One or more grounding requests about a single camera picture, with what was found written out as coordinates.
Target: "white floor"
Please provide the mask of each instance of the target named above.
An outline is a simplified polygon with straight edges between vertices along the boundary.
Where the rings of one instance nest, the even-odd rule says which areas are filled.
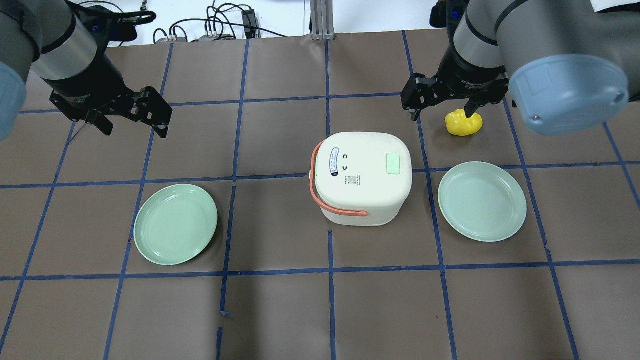
[[[219,6],[228,0],[216,0]],[[111,0],[125,12],[139,11],[141,0]],[[436,0],[334,0],[333,21],[337,33],[361,33],[375,31],[428,29],[429,15]],[[148,10],[157,13],[158,18],[151,24],[138,26],[138,39],[127,45],[152,44],[153,32],[157,28],[168,31],[174,22],[189,18],[206,18],[206,8],[210,0],[167,1],[148,0]],[[237,4],[248,4],[259,17],[260,26],[287,36],[300,36],[309,33],[309,0],[242,0]],[[102,6],[117,12],[113,6]],[[230,22],[242,24],[239,10],[226,13]],[[190,21],[180,24],[186,31],[189,41],[205,35],[204,22]],[[238,37],[244,35],[236,27]],[[263,33],[263,37],[273,37]]]

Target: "plate rim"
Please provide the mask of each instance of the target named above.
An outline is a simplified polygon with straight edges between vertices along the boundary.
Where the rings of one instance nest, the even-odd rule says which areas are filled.
[[[169,262],[169,263],[159,263],[156,260],[150,259],[145,252],[143,252],[142,250],[140,250],[140,245],[138,244],[138,239],[136,237],[136,229],[138,227],[138,220],[140,219],[141,214],[143,214],[143,209],[145,208],[145,206],[147,206],[148,204],[150,204],[150,202],[155,201],[158,197],[161,196],[161,193],[167,191],[167,189],[171,189],[171,188],[195,188],[197,189],[198,192],[201,192],[203,195],[206,194],[206,197],[203,196],[203,198],[206,201],[211,201],[211,204],[213,205],[213,211],[215,214],[215,223],[213,226],[213,230],[211,233],[211,236],[209,237],[209,240],[206,242],[206,244],[202,247],[202,250],[196,252],[196,254],[194,254],[193,256],[188,257],[187,259],[184,260],[180,260],[179,262]],[[133,241],[136,244],[136,248],[138,249],[138,252],[147,260],[149,260],[150,262],[157,264],[157,265],[162,265],[162,266],[173,266],[173,265],[179,265],[182,263],[185,263],[193,258],[195,258],[197,255],[199,255],[204,249],[207,248],[207,246],[209,246],[210,242],[212,241],[213,235],[216,232],[216,229],[218,228],[218,206],[216,205],[216,202],[213,200],[213,197],[211,197],[211,194],[209,194],[206,190],[204,190],[203,188],[193,185],[193,184],[173,184],[170,186],[167,186],[165,188],[162,188],[160,190],[158,190],[156,193],[154,193],[153,195],[151,195],[146,201],[145,203],[140,207],[140,209],[138,210],[138,214],[136,214],[136,220],[134,221],[133,224]]]
[[[515,184],[517,184],[517,189],[519,189],[519,192],[516,191],[516,196],[520,196],[520,194],[522,194],[522,198],[524,199],[524,206],[523,206],[523,211],[522,211],[522,223],[517,227],[517,229],[515,230],[515,232],[513,234],[510,234],[506,237],[500,236],[500,237],[496,237],[495,239],[490,238],[490,239],[486,239],[486,238],[478,238],[477,236],[474,236],[473,234],[469,234],[465,231],[462,231],[461,229],[458,229],[458,227],[456,227],[455,225],[452,224],[451,219],[449,218],[449,216],[447,216],[447,212],[445,211],[445,209],[442,206],[442,184],[445,182],[445,180],[447,180],[447,176],[449,174],[453,174],[452,171],[456,168],[460,168],[460,167],[467,167],[470,166],[471,164],[480,164],[484,167],[487,168],[492,168],[492,169],[497,169],[499,170],[498,173],[501,174],[502,176],[500,177],[503,181],[505,180],[504,175],[508,176],[508,179],[512,179],[513,182]],[[442,180],[440,181],[440,185],[438,186],[438,207],[440,208],[440,212],[442,213],[442,216],[445,218],[445,220],[447,221],[447,223],[458,233],[460,233],[461,235],[463,235],[464,237],[467,237],[471,240],[475,240],[475,241],[480,241],[480,242],[484,242],[484,243],[495,243],[495,242],[499,242],[499,241],[503,241],[503,240],[507,240],[508,238],[514,236],[516,233],[518,233],[522,226],[524,225],[524,222],[526,221],[527,218],[527,213],[528,213],[528,203],[527,203],[527,197],[525,196],[524,190],[522,190],[522,186],[520,186],[520,183],[518,183],[518,181],[511,176],[511,174],[509,174],[509,172],[507,172],[506,170],[504,170],[503,168],[498,167],[497,165],[491,164],[491,163],[487,163],[484,161],[468,161],[466,163],[461,163],[458,164],[454,167],[452,167],[451,169],[449,169],[449,171],[447,171],[445,173],[445,175],[442,177]]]

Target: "green button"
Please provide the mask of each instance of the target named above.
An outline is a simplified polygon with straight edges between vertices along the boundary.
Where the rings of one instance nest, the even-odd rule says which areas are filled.
[[[400,174],[400,155],[387,154],[387,174]]]

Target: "grid square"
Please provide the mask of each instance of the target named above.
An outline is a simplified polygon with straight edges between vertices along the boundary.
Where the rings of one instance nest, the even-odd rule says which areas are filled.
[[[131,90],[139,92],[146,86],[153,86],[158,92],[162,89],[168,46],[108,47],[106,54]]]
[[[22,275],[50,190],[0,190],[0,276]]]
[[[240,99],[246,40],[173,45],[164,88],[167,102]]]
[[[178,106],[165,139],[155,138],[147,179],[233,175],[237,104]]]
[[[29,275],[119,274],[139,189],[56,188]]]
[[[214,359],[221,279],[126,279],[109,358]]]
[[[227,224],[229,219],[229,204],[231,200],[231,181],[203,181],[197,183],[187,183],[203,188],[216,203],[218,208],[218,226],[209,245],[195,258],[186,263],[163,266],[152,263],[142,257],[135,243],[131,245],[129,262],[127,263],[128,274],[149,274],[167,272],[210,272],[222,271],[225,263],[225,249],[227,244]],[[151,195],[171,186],[173,184],[146,184],[142,193],[142,204]]]
[[[640,193],[640,165],[627,165],[627,171],[636,187],[636,192]]]
[[[402,33],[338,34],[329,42],[329,77],[332,95],[402,91],[409,78]]]
[[[640,161],[640,102],[630,102],[617,117],[607,122],[624,161]]]
[[[335,274],[338,359],[450,359],[439,271]]]
[[[406,41],[411,52],[413,71],[433,77],[449,48],[446,29],[411,30],[406,32]]]
[[[520,110],[511,107],[511,96],[507,95],[506,99],[528,165],[618,161],[604,127],[596,126],[563,136],[538,135],[527,129]]]
[[[329,220],[306,177],[237,183],[229,270],[326,268]]]
[[[49,84],[45,83],[43,79],[33,71],[29,73],[27,78],[27,99],[22,106],[23,111],[36,111],[36,110],[55,110],[56,107],[49,97],[53,89]]]
[[[529,175],[555,261],[640,258],[640,211],[620,167]]]
[[[111,117],[114,128],[104,136],[95,126],[78,124],[69,144],[59,182],[140,180],[147,158],[150,127]],[[154,134],[154,141],[162,141]]]
[[[19,281],[0,281],[0,326],[4,330],[4,324],[9,319],[9,313],[18,290]]]
[[[389,224],[360,227],[331,223],[330,226],[336,267],[438,264],[424,174],[413,175],[411,193]]]
[[[489,104],[477,111],[484,124],[477,134],[449,134],[444,118],[455,109],[464,108],[466,103],[464,100],[451,100],[422,112],[422,132],[429,166],[454,167],[468,161],[484,161],[498,166],[519,165],[520,157],[502,104]]]
[[[495,263],[536,263],[547,262],[540,228],[531,204],[527,181],[522,170],[508,170],[527,198],[527,217],[522,228],[507,240],[495,243],[483,243],[471,240],[458,233],[447,223],[440,211],[440,202],[436,200],[438,228],[442,242],[442,254],[447,264],[495,264]],[[437,194],[444,172],[431,174],[433,193]]]
[[[449,270],[460,359],[571,359],[548,268]]]
[[[222,359],[329,359],[329,275],[229,277]]]
[[[118,280],[27,281],[3,359],[102,359]]]
[[[311,153],[326,137],[326,101],[245,104],[237,174],[308,172]]]
[[[418,125],[397,96],[332,99],[330,106],[332,135],[345,131],[394,135],[409,149],[413,168],[424,168]]]
[[[324,42],[311,35],[252,39],[244,98],[324,96],[324,63]]]
[[[580,358],[636,359],[640,266],[563,266],[556,272]]]
[[[70,128],[60,113],[19,115],[0,142],[0,184],[52,183]]]

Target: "metal post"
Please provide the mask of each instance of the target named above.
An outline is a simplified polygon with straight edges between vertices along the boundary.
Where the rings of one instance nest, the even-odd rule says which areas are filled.
[[[333,0],[311,1],[311,37],[314,40],[333,40]]]

